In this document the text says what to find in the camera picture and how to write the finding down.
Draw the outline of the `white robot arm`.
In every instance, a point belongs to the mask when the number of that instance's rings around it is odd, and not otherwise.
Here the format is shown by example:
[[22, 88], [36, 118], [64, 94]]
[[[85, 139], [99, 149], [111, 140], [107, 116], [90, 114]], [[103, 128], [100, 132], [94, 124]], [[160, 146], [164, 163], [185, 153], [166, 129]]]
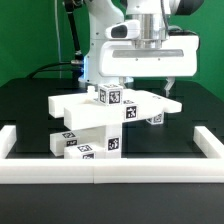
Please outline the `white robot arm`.
[[83, 0], [90, 20], [90, 50], [84, 80], [125, 83], [135, 77], [165, 77], [169, 91], [177, 77], [197, 71], [199, 36], [168, 24], [172, 15], [189, 16], [204, 0]]

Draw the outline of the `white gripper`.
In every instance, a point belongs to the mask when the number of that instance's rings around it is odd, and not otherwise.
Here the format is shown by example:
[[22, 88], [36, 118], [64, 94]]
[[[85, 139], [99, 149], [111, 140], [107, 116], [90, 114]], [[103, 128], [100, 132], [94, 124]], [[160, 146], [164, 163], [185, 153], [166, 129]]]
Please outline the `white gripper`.
[[164, 90], [169, 97], [175, 77], [193, 76], [197, 71], [197, 35], [171, 35], [158, 48], [140, 48], [140, 22], [134, 19], [108, 27], [105, 36], [108, 41], [101, 47], [99, 73], [119, 77], [122, 86], [126, 77], [168, 77]]

